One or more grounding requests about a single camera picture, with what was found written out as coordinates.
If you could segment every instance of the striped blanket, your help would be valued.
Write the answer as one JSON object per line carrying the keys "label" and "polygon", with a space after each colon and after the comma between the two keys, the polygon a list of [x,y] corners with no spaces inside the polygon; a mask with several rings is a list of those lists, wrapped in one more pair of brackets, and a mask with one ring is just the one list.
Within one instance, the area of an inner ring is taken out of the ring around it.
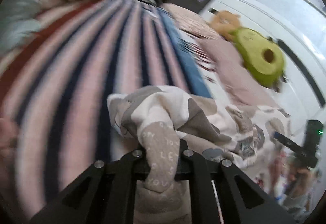
{"label": "striped blanket", "polygon": [[136,146],[115,137],[108,95],[172,85],[210,97],[179,40],[164,10],[103,0],[50,24],[11,63],[0,78],[1,115],[20,127],[15,190],[28,217],[94,160],[116,160]]}

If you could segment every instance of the silver screw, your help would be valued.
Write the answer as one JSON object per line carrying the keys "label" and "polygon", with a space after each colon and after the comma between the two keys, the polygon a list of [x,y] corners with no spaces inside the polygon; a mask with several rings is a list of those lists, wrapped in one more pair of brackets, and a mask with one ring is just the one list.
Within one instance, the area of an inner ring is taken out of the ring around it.
{"label": "silver screw", "polygon": [[104,166],[104,161],[102,160],[97,160],[96,162],[94,162],[94,166],[95,168],[102,168]]}
{"label": "silver screw", "polygon": [[134,150],[132,152],[132,155],[134,155],[135,157],[140,157],[142,155],[142,151],[141,150]]}
{"label": "silver screw", "polygon": [[232,165],[232,161],[230,161],[230,160],[222,160],[222,165],[224,167],[230,167]]}
{"label": "silver screw", "polygon": [[191,157],[194,154],[194,152],[192,150],[185,150],[184,151],[184,155],[187,157]]}

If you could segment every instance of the green plush toy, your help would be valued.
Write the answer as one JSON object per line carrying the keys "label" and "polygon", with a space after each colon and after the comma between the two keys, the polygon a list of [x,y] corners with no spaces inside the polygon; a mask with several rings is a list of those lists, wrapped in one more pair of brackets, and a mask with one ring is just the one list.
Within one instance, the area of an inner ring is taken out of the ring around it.
{"label": "green plush toy", "polygon": [[245,27],[238,28],[232,35],[247,70],[262,86],[272,87],[282,76],[285,66],[279,46]]}

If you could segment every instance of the stuffed animal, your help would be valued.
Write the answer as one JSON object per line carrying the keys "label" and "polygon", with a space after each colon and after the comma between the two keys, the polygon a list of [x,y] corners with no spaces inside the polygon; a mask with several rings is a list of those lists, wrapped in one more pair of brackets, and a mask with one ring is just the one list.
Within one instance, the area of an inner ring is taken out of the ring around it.
{"label": "stuffed animal", "polygon": [[220,11],[211,20],[210,27],[223,36],[226,40],[233,41],[233,36],[230,34],[230,32],[238,29],[241,26],[239,17],[239,15],[235,15],[228,11]]}

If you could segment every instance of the beige pillow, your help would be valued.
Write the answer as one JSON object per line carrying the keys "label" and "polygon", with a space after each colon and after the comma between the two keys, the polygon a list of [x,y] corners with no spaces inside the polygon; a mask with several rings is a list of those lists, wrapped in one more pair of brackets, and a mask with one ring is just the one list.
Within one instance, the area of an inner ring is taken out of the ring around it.
{"label": "beige pillow", "polygon": [[164,3],[162,8],[167,10],[173,16],[177,21],[177,26],[180,30],[198,37],[209,39],[222,38],[218,33],[210,28],[205,20],[197,13],[171,3]]}
{"label": "beige pillow", "polygon": [[202,39],[200,45],[215,62],[216,73],[232,104],[279,107],[242,66],[242,57],[232,43],[224,39]]}

